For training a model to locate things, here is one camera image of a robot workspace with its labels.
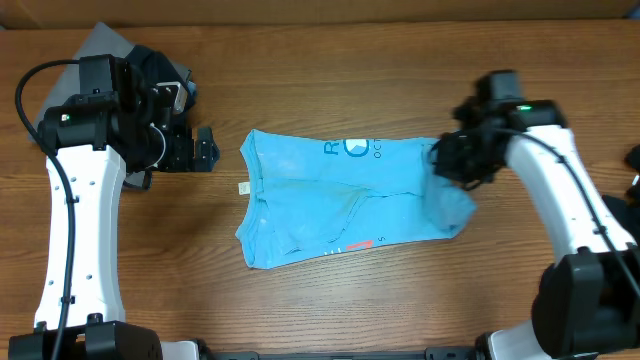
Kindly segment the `light blue printed t-shirt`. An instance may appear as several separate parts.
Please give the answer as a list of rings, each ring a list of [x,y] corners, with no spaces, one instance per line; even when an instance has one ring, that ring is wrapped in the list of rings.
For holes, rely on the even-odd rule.
[[[252,130],[240,148],[249,198],[236,231],[245,263],[456,237],[476,205],[434,173],[433,138],[316,140]]]

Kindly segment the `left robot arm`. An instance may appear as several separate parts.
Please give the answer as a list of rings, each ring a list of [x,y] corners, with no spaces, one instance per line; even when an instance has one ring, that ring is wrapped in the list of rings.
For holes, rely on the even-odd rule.
[[[51,223],[46,282],[31,333],[12,359],[207,359],[201,340],[163,342],[126,320],[118,280],[121,192],[147,190],[154,172],[209,172],[209,128],[190,128],[186,82],[173,67],[148,73],[109,54],[76,62],[79,90],[27,131],[46,155]]]

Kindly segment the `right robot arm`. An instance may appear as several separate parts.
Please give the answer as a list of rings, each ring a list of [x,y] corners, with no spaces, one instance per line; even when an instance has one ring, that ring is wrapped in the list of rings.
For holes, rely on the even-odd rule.
[[[486,333],[468,359],[595,359],[639,346],[639,234],[619,222],[586,171],[552,100],[528,100],[513,70],[480,77],[430,157],[437,175],[470,191],[510,168],[552,244],[524,323]]]

